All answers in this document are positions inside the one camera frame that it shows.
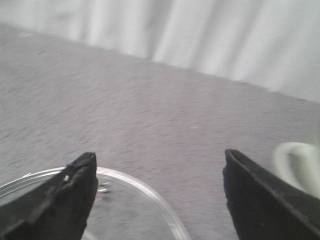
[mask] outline petri dish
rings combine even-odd
[[[63,167],[29,173],[0,186],[0,206]],[[82,240],[190,240],[183,223],[154,189],[123,172],[98,167],[98,190]]]

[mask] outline white mug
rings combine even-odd
[[[285,142],[274,151],[275,174],[288,184],[320,199],[319,149],[302,142]]]

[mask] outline white backdrop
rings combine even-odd
[[[318,0],[2,0],[0,21],[320,103]]]

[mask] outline gray carpet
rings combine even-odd
[[[271,169],[320,105],[0,25],[0,184],[94,151],[158,191],[194,240],[234,240],[224,150]]]

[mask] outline small metal object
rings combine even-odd
[[[101,183],[96,191],[99,194],[107,194],[111,192],[111,182]]]

